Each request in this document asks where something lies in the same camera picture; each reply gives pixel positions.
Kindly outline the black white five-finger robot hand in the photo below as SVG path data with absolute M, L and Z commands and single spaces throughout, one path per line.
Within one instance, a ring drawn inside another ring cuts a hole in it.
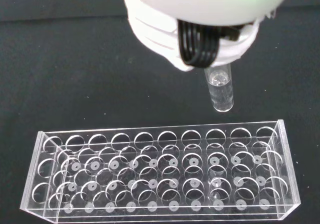
M 223 35 L 212 66 L 240 59 L 254 43 L 260 23 L 270 17 L 284 0 L 124 0 L 128 22 L 137 39 L 166 58 L 175 68 L 188 72 L 193 66 L 179 50 L 178 23 L 237 27 L 232 40 Z

